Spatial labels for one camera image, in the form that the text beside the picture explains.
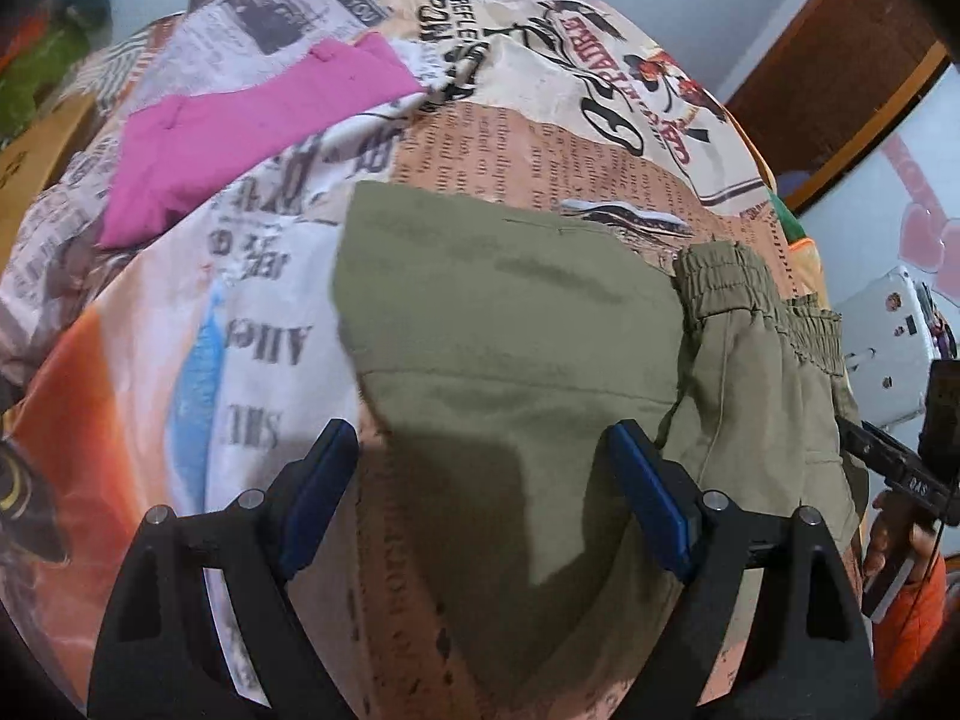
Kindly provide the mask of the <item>right hand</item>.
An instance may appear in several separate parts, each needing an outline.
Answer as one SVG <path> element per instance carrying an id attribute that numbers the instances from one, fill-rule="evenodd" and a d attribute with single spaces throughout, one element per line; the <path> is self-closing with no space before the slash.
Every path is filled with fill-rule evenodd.
<path id="1" fill-rule="evenodd" d="M 935 543 L 935 533 L 929 527 L 923 527 L 914 520 L 913 504 L 903 494 L 893 491 L 880 493 L 872 503 L 877 511 L 871 527 L 871 536 L 867 544 L 866 559 L 862 573 L 873 578 L 884 569 L 887 559 L 901 541 L 909 541 L 914 558 L 914 566 L 908 578 L 908 585 L 916 585 L 928 572 L 929 564 L 939 553 Z"/>

